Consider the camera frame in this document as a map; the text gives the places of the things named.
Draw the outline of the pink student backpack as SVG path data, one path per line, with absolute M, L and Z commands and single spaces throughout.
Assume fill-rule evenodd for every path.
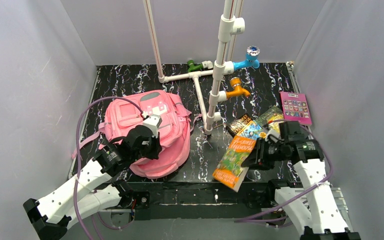
M 104 135 L 120 146 L 142 137 L 144 151 L 129 168 L 140 177 L 158 179 L 175 172 L 189 157 L 191 111 L 178 94 L 151 90 L 114 99 L 97 132 L 81 141 L 83 148 Z

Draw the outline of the dark treehouse book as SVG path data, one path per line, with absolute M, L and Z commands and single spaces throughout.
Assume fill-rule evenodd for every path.
M 257 140 L 265 139 L 267 136 L 266 130 L 247 113 L 228 123 L 225 128 L 232 137 L 240 136 Z

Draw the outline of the orange cover book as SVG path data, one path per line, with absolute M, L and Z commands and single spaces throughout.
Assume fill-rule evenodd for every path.
M 249 169 L 242 167 L 242 163 L 250 156 L 255 145 L 256 140 L 235 136 L 214 170 L 213 178 L 238 192 Z

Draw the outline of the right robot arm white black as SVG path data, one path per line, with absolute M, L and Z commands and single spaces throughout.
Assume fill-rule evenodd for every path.
M 276 161 L 290 161 L 300 178 L 302 191 L 288 181 L 272 180 L 267 189 L 276 206 L 243 219 L 245 222 L 269 223 L 262 219 L 283 209 L 302 240 L 359 240 L 343 218 L 329 179 L 333 166 L 315 137 L 298 121 L 279 120 L 280 136 L 270 133 L 256 145 L 254 163 L 268 167 Z

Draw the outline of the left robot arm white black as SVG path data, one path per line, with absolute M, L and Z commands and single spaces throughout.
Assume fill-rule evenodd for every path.
M 126 136 L 116 137 L 99 150 L 78 173 L 40 199 L 29 198 L 23 208 L 41 240 L 59 240 L 81 216 L 113 207 L 132 189 L 118 180 L 93 193 L 141 158 L 157 159 L 162 147 L 158 127 L 137 125 Z

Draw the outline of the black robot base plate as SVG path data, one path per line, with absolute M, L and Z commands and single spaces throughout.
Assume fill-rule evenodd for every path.
M 235 192 L 219 182 L 130 182 L 132 198 L 107 209 L 134 212 L 137 221 L 159 219 L 239 219 L 275 206 L 265 182 L 245 182 Z

